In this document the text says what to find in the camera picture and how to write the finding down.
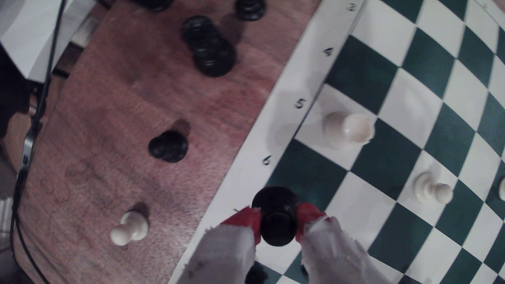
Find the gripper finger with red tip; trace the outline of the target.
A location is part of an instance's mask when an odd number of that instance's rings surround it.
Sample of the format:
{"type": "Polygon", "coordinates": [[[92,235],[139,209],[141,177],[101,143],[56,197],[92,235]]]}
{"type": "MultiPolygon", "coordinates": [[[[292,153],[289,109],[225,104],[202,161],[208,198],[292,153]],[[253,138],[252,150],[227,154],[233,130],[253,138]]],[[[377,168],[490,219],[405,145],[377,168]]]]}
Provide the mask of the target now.
{"type": "Polygon", "coordinates": [[[177,283],[245,283],[261,241],[261,210],[245,207],[200,240],[177,283]]]}
{"type": "Polygon", "coordinates": [[[296,217],[296,240],[309,283],[389,283],[335,216],[313,204],[300,203],[296,217]]]}

